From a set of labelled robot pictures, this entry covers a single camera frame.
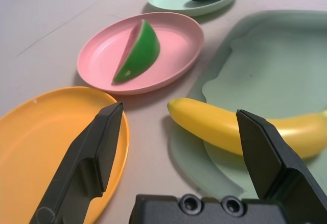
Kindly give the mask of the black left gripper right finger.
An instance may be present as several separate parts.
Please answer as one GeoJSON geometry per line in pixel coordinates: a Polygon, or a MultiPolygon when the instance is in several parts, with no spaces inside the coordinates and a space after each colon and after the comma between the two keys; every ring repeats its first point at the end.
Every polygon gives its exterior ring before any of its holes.
{"type": "Polygon", "coordinates": [[[244,162],[259,199],[279,204],[288,223],[326,223],[326,194],[277,129],[245,110],[236,117],[244,162]]]}

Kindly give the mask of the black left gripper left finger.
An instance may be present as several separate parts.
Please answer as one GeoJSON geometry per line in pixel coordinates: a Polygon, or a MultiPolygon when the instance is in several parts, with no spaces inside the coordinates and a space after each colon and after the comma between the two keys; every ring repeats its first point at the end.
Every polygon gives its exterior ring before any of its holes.
{"type": "Polygon", "coordinates": [[[107,189],[118,145],[123,104],[104,107],[73,140],[31,223],[83,223],[90,202],[107,189]]]}

